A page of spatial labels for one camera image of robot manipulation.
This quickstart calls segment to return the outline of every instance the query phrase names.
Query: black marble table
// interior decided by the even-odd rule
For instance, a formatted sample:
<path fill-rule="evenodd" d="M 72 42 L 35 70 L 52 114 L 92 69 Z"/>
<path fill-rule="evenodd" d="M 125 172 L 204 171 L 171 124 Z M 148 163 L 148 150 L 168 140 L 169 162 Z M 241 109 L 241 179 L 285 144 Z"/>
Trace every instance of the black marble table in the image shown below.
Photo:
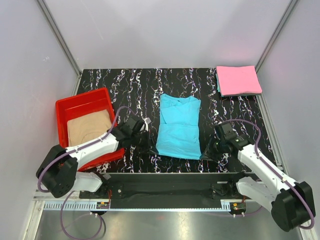
<path fill-rule="evenodd" d="M 77 93 L 103 87 L 109 90 L 115 110 L 128 106 L 139 116 L 151 119 L 151 136 L 155 143 L 161 94 L 183 98 L 194 96 L 201 100 L 198 124 L 201 152 L 205 150 L 215 124 L 229 119 L 244 119 L 260 127 L 262 137 L 258 146 L 275 163 L 257 99 L 254 96 L 221 97 L 217 91 L 215 68 L 85 69 Z M 118 121 L 127 119 L 128 112 L 121 111 Z M 258 131 L 251 125 L 232 124 L 239 133 L 257 139 Z M 217 156 L 213 161 L 186 160 L 140 154 L 133 146 L 126 149 L 123 159 L 94 169 L 101 173 L 222 173 L 242 170 L 250 171 L 228 154 Z"/>

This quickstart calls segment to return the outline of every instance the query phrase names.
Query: beige cloth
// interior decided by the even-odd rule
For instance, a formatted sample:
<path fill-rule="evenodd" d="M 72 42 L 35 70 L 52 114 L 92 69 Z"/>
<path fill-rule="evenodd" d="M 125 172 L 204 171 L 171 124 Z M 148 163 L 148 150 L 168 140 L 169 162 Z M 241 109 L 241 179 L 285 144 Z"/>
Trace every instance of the beige cloth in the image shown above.
<path fill-rule="evenodd" d="M 93 140 L 111 128 L 107 110 L 93 112 L 67 122 L 69 147 Z"/>

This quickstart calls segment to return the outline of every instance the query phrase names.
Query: pink cloth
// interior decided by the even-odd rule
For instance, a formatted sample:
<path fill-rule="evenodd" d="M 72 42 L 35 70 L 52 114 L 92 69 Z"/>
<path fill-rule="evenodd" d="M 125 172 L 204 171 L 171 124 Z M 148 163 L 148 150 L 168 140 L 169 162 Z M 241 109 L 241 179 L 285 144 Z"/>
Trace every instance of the pink cloth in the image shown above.
<path fill-rule="evenodd" d="M 262 93 L 255 66 L 217 66 L 216 72 L 223 96 L 257 95 Z"/>

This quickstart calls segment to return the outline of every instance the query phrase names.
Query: folded blue t-shirt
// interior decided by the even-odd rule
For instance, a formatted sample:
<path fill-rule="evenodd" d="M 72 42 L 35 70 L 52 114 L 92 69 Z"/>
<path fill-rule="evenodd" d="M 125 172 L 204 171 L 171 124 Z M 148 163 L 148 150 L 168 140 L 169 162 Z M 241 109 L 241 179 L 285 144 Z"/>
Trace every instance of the folded blue t-shirt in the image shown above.
<path fill-rule="evenodd" d="M 199 111 L 201 101 L 187 98 L 160 96 L 160 126 L 156 149 L 159 155 L 199 160 Z"/>

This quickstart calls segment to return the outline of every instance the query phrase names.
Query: red plastic bin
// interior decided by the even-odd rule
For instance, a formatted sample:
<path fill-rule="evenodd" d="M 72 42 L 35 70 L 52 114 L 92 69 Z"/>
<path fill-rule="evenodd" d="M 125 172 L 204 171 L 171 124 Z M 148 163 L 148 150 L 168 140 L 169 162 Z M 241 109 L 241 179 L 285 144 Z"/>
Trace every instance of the red plastic bin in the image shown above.
<path fill-rule="evenodd" d="M 69 146 L 67 127 L 67 122 L 69 120 L 102 110 L 108 111 L 111 122 L 115 119 L 115 113 L 110 101 L 110 96 L 105 87 L 58 100 L 55 103 L 55 110 L 59 143 L 63 148 Z M 95 160 L 92 160 L 82 166 L 79 171 L 84 171 L 104 163 L 121 159 L 124 155 L 125 150 L 121 148 L 118 151 L 105 154 Z"/>

